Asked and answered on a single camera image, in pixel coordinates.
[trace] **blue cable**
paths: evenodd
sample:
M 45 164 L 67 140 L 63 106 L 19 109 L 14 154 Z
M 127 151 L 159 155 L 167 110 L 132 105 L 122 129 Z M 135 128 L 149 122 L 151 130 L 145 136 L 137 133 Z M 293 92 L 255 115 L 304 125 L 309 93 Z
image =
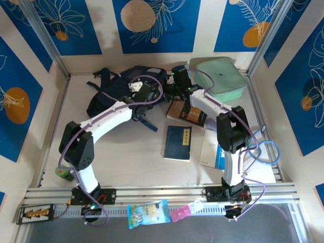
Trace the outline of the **blue cable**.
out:
M 265 130 L 265 127 L 262 127 L 261 129 L 257 130 L 257 131 L 254 133 L 254 135 L 256 135 L 256 134 L 257 134 L 258 132 L 260 132 L 261 130 L 264 131 L 264 130 Z M 251 142 L 252 142 L 252 139 L 250 139 L 249 142 L 248 142 L 248 148 L 251 148 L 251 147 L 255 146 L 255 144 L 251 144 Z M 268 161 L 264 161 L 264 160 L 259 159 L 259 157 L 260 157 L 261 154 L 262 154 L 262 150 L 261 150 L 260 146 L 261 146 L 262 144 L 264 144 L 264 143 L 270 143 L 270 144 L 272 144 L 273 146 L 275 146 L 275 148 L 278 150 L 278 156 L 277 156 L 277 158 L 276 158 L 273 162 L 268 162 Z M 260 163 L 262 163 L 262 164 L 264 164 L 264 165 L 270 165 L 270 166 L 271 166 L 271 165 L 274 165 L 274 164 L 278 163 L 278 161 L 279 161 L 279 159 L 280 159 L 280 149 L 279 149 L 279 146 L 278 146 L 275 142 L 272 142 L 271 140 L 263 140 L 263 141 L 259 142 L 259 148 L 258 148 L 258 151 L 259 151 L 259 154 L 258 154 L 257 156 L 255 156 L 254 154 L 252 154 L 250 150 L 249 150 L 248 152 L 249 152 L 249 155 L 250 155 L 253 159 L 255 159 L 256 161 L 258 161 L 258 162 L 260 162 Z

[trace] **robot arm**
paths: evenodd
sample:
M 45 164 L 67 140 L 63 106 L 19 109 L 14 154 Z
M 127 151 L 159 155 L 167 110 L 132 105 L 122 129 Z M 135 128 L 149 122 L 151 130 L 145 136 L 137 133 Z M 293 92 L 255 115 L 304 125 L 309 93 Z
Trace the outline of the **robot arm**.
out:
M 165 85 L 164 99 L 169 101 L 170 97 L 179 96 L 181 100 L 185 101 L 187 107 L 190 105 L 199 108 L 205 112 L 209 117 L 217 121 L 217 138 L 220 146 L 225 152 L 225 172 L 222 178 L 222 190 L 226 191 L 226 198 L 229 199 L 232 195 L 242 190 L 244 187 L 244 180 L 241 178 L 242 168 L 238 168 L 238 153 L 241 148 L 247 146 L 247 142 L 250 138 L 246 129 L 229 113 L 226 113 L 225 107 L 235 112 L 246 124 L 247 118 L 244 110 L 241 107 L 232 108 L 227 106 L 213 97 L 205 93 L 205 91 L 198 85 L 192 85 L 191 80 L 188 77 L 187 70 L 183 66 L 174 68 L 173 76 L 175 83 L 172 85 Z M 135 83 L 130 87 L 132 91 L 138 92 L 138 97 L 150 97 L 153 100 L 158 93 L 158 89 L 148 89 L 145 87 L 147 84 Z M 63 138 L 59 147 L 60 153 L 66 147 L 71 138 L 81 129 L 84 129 L 80 133 L 78 138 L 73 141 L 68 148 L 64 159 L 70 163 L 76 170 L 80 183 L 84 186 L 85 190 L 89 194 L 93 194 L 96 190 L 100 189 L 100 185 L 95 178 L 92 161 L 94 159 L 94 144 L 104 134 L 109 132 L 114 127 L 121 123 L 124 123 L 130 119 L 134 119 L 139 114 L 143 114 L 146 110 L 152 108 L 150 106 L 129 106 L 126 104 L 142 100 L 134 100 L 133 97 L 124 97 L 121 101 L 117 101 L 111 108 L 97 115 L 96 117 L 84 121 L 80 124 L 70 122 L 67 124 Z M 110 112 L 106 117 L 96 121 L 103 114 Z

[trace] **snack bag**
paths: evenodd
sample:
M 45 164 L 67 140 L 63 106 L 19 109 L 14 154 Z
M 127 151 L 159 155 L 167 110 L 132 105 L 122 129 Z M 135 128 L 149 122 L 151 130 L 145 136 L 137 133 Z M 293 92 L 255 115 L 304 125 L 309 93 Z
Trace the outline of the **snack bag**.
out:
M 130 229 L 149 224 L 162 224 L 171 222 L 168 201 L 166 199 L 150 202 L 148 204 L 127 207 L 128 225 Z

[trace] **blue poster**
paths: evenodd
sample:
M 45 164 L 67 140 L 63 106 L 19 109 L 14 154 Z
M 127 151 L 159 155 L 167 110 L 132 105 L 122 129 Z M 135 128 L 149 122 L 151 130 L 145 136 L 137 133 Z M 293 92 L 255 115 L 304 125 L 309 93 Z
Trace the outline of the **blue poster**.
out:
M 324 145 L 324 18 L 276 81 L 303 156 Z
M 0 155 L 17 162 L 42 90 L 0 37 Z
M 253 52 L 281 0 L 228 0 L 214 52 Z
M 0 191 L 0 210 L 1 210 L 2 202 L 4 201 L 4 199 L 5 199 L 5 193 Z
M 124 54 L 192 52 L 200 0 L 113 0 Z
M 323 184 L 320 184 L 320 185 L 317 185 L 316 187 L 316 190 L 317 190 L 317 193 L 318 193 L 318 196 L 324 206 L 324 183 Z
M 294 29 L 300 17 L 302 17 L 305 9 L 311 0 L 294 0 L 286 17 L 283 19 L 281 26 L 275 34 L 270 46 L 264 54 L 264 60 L 268 67 L 270 67 L 274 58 L 280 51 L 281 47 L 287 40 L 288 36 Z
M 46 71 L 50 71 L 52 66 L 52 59 L 45 50 L 43 44 L 38 39 L 36 33 L 31 28 L 25 15 L 22 13 L 18 5 L 13 4 L 8 0 L 0 0 L 0 5 L 14 23 L 20 34 L 24 37 L 32 51 L 35 53 L 39 61 L 42 63 Z
M 9 16 L 28 26 L 14 0 L 2 1 L 9 9 L 15 6 Z M 32 4 L 62 56 L 102 54 L 85 0 L 33 0 Z

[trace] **metal frame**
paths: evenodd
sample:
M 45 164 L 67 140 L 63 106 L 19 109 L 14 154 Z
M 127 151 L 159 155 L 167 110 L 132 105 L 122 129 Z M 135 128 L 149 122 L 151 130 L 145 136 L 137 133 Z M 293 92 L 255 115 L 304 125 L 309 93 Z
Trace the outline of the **metal frame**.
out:
M 67 91 L 68 91 L 68 88 L 69 88 L 69 84 L 70 84 L 70 77 L 69 79 L 67 80 L 67 83 L 65 84 L 65 87 L 64 87 L 64 94 L 63 94 L 63 97 L 62 97 L 62 100 L 61 100 L 61 103 L 60 103 L 60 107 L 58 109 L 58 112 L 55 116 L 55 122 L 54 122 L 54 125 L 53 125 L 53 128 L 51 129 L 51 132 L 50 132 L 50 140 L 49 140 L 49 143 L 48 143 L 48 146 L 46 148 L 46 151 L 45 151 L 45 156 L 44 158 L 42 159 L 42 166 L 40 168 L 40 171 L 39 171 L 39 175 L 37 177 L 37 181 L 36 181 L 36 187 L 41 187 L 42 186 L 42 179 L 43 179 L 43 175 L 44 175 L 44 171 L 45 171 L 45 165 L 46 165 L 46 161 L 49 157 L 49 154 L 50 154 L 50 149 L 51 149 L 51 146 L 52 146 L 52 143 L 53 143 L 53 139 L 54 139 L 54 135 L 55 135 L 55 132 L 56 132 L 56 128 L 57 128 L 57 123 L 59 121 L 59 118 L 60 118 L 60 115 L 61 115 L 61 111 L 62 111 L 62 108 L 63 108 L 63 104 L 64 104 L 64 100 L 66 98 L 66 94 L 67 94 Z
M 34 7 L 29 2 L 29 0 L 18 0 L 20 7 L 23 13 L 26 15 L 28 21 L 30 22 L 31 26 L 35 30 L 37 36 L 42 41 L 42 44 L 45 46 L 46 50 L 50 54 L 53 61 L 57 64 L 60 68 L 62 73 L 68 76 L 68 72 L 62 62 L 62 59 L 59 55 L 57 48 L 55 47 L 51 37 L 49 36 L 48 32 L 46 31 L 41 19 L 37 15 Z M 261 40 L 259 47 L 257 48 L 254 57 L 245 73 L 245 76 L 248 81 L 248 90 L 252 100 L 252 104 L 254 106 L 254 110 L 257 115 L 257 120 L 259 125 L 265 124 L 264 116 L 262 113 L 262 109 L 260 107 L 258 96 L 254 89 L 254 84 L 252 80 L 252 75 L 255 72 L 258 64 L 263 59 L 263 55 L 267 48 L 269 47 L 273 37 L 275 36 L 278 28 L 280 27 L 289 7 L 291 6 L 294 0 L 282 0 L 278 11 L 275 13 L 274 17 L 272 18 L 270 27 L 266 31 L 265 37 Z M 60 111 L 62 108 L 62 104 L 64 102 L 66 91 L 68 85 L 65 87 L 65 94 L 62 99 L 62 103 L 60 106 L 59 113 L 57 115 L 57 120 L 60 115 Z M 51 134 L 51 141 L 53 139 L 53 135 L 56 129 L 52 131 Z M 264 134 L 266 139 L 269 139 L 268 132 Z M 40 172 L 38 178 L 38 185 L 40 185 L 40 181 L 43 176 L 43 169 L 44 164 L 46 162 L 47 154 L 43 160 L 42 170 Z M 270 155 L 270 158 L 274 158 L 274 150 L 271 146 L 267 147 L 267 152 Z M 285 181 L 282 177 L 280 167 L 273 166 L 272 167 L 276 179 L 278 181 Z M 202 194 L 202 190 L 204 187 L 209 185 L 198 185 L 198 186 L 187 186 L 187 187 L 180 187 L 180 186 L 167 186 L 167 187 L 148 187 L 148 188 L 138 188 L 138 187 L 117 187 L 116 193 L 116 201 L 115 205 L 113 206 L 105 206 L 107 209 L 110 210 L 121 210 L 125 205 L 129 204 L 144 204 L 151 201 L 155 201 L 158 199 L 167 199 L 169 205 L 171 207 L 181 206 L 188 204 L 197 198 L 200 198 L 201 201 L 206 204 L 206 198 Z M 296 212 L 295 217 L 293 217 L 294 225 L 296 229 L 305 229 L 305 222 L 302 218 L 301 209 L 299 206 L 299 196 L 297 194 L 296 188 L 293 183 L 277 183 L 277 184 L 266 184 L 267 190 L 265 195 L 260 199 L 260 203 L 264 204 L 275 204 L 275 203 L 288 203 L 290 207 L 292 207 L 291 212 L 292 216 L 294 212 Z M 48 203 L 55 203 L 57 205 L 57 209 L 63 209 L 67 200 L 71 197 L 71 189 L 72 188 L 29 188 L 26 192 L 25 198 L 22 201 L 22 205 L 34 205 L 34 204 L 48 204 Z M 263 190 L 262 186 L 259 185 L 250 185 L 251 189 L 251 196 L 252 198 L 257 198 Z M 69 210 L 79 210 L 79 207 L 73 206 Z M 29 232 L 30 225 L 22 225 L 18 228 L 17 234 L 14 236 L 15 241 L 17 242 L 24 242 L 24 239 L 27 238 Z M 299 235 L 299 240 L 302 241 L 311 241 L 310 234 L 307 231 L 302 231 L 302 235 Z
M 31 27 L 35 31 L 37 37 L 42 42 L 44 48 L 50 55 L 53 62 L 57 65 L 62 74 L 68 78 L 69 73 L 61 59 L 61 55 L 57 50 L 50 34 L 47 32 L 42 20 L 40 19 L 38 13 L 36 12 L 34 6 L 30 0 L 18 0 L 19 7 L 21 8 L 23 14 L 26 16 Z
M 165 186 L 165 187 L 115 187 L 117 190 L 115 206 L 124 204 L 145 204 L 159 199 L 167 199 L 170 205 L 185 205 L 197 198 L 206 203 L 203 189 L 206 186 L 221 185 L 198 185 L 198 186 Z M 260 199 L 261 203 L 285 203 L 293 199 L 299 202 L 295 185 L 293 183 L 266 184 L 265 195 Z M 252 198 L 257 198 L 263 191 L 258 184 L 250 184 Z M 36 204 L 65 204 L 71 197 L 72 188 L 29 188 L 22 201 L 23 206 Z
M 277 33 L 282 21 L 284 20 L 293 2 L 294 0 L 281 0 L 280 7 L 271 19 L 270 25 L 264 34 L 264 38 L 261 39 L 261 42 L 251 60 L 251 63 L 248 66 L 248 77 L 251 77 L 253 75 L 260 61 L 263 59 L 266 50 L 272 42 L 275 34 Z
M 305 228 L 305 222 L 301 216 L 299 209 L 299 196 L 293 183 L 274 183 L 266 184 L 267 191 L 260 199 L 261 204 L 288 204 L 293 218 L 293 224 L 298 232 L 300 242 L 312 242 L 311 236 Z M 202 190 L 206 185 L 199 186 L 166 186 L 166 187 L 117 187 L 115 205 L 105 206 L 110 217 L 125 217 L 127 205 L 145 204 L 159 199 L 167 199 L 170 206 L 170 211 L 173 211 L 180 206 L 186 205 L 199 198 L 205 210 L 199 212 L 199 215 L 223 215 L 223 206 L 233 202 L 226 203 L 208 203 Z M 39 205 L 39 204 L 56 204 L 55 215 L 62 214 L 66 208 L 64 205 L 71 197 L 72 188 L 30 188 L 27 190 L 26 196 L 22 202 L 23 206 Z M 251 196 L 253 199 L 260 196 L 263 187 L 260 185 L 250 185 Z M 81 206 L 70 206 L 66 213 L 61 218 L 81 218 Z M 30 230 L 30 225 L 21 225 L 15 237 L 17 242 L 23 242 L 27 239 Z

